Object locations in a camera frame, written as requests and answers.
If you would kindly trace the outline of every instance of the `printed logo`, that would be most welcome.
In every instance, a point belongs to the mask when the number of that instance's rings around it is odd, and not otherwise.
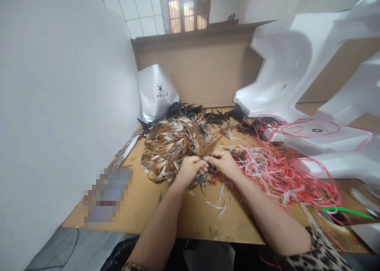
[[[164,91],[165,91],[165,88],[164,88],[163,84],[158,83],[157,84],[157,92],[162,94]]]

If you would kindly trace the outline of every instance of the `wooden window frame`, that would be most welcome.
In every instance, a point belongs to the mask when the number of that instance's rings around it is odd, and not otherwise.
[[[185,16],[184,16],[184,10],[183,10],[183,3],[184,3],[184,0],[167,0],[167,4],[169,5],[170,2],[172,1],[178,1],[178,6],[179,6],[179,17],[180,17],[180,26],[181,26],[181,29],[180,29],[180,32],[179,33],[182,33],[182,32],[190,32],[190,31],[186,31],[185,30]],[[196,31],[198,30],[198,0],[193,0],[194,1],[194,30],[192,31]],[[210,8],[211,8],[211,0],[207,0],[207,4],[206,4],[206,13],[202,13],[202,15],[206,15],[206,28],[209,27],[209,21],[210,21]],[[171,18],[170,17],[170,6],[169,6],[169,22],[170,22],[170,30],[171,30],[171,33],[173,33],[173,30],[172,30],[172,27],[171,27],[171,21],[172,19],[174,18]]]

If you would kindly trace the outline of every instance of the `cardboard partition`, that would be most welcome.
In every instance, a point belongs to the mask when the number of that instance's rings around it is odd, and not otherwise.
[[[269,22],[139,37],[132,40],[137,67],[160,64],[183,102],[231,106],[235,92],[256,80],[263,59],[250,42],[255,29]],[[380,38],[345,42],[299,103],[328,101],[379,49]]]

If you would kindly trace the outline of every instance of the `forearm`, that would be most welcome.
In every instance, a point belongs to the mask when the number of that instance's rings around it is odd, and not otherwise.
[[[147,270],[162,270],[177,234],[178,214],[185,185],[174,182],[146,224],[127,262]]]
[[[240,190],[266,241],[278,256],[308,252],[311,237],[308,231],[286,210],[276,204],[241,172],[231,180]]]

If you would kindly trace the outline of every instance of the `woman's left hand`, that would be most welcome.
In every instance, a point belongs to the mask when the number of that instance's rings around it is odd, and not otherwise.
[[[197,171],[203,174],[208,170],[208,167],[209,164],[198,156],[185,157],[183,158],[175,182],[181,182],[186,187],[194,179]]]

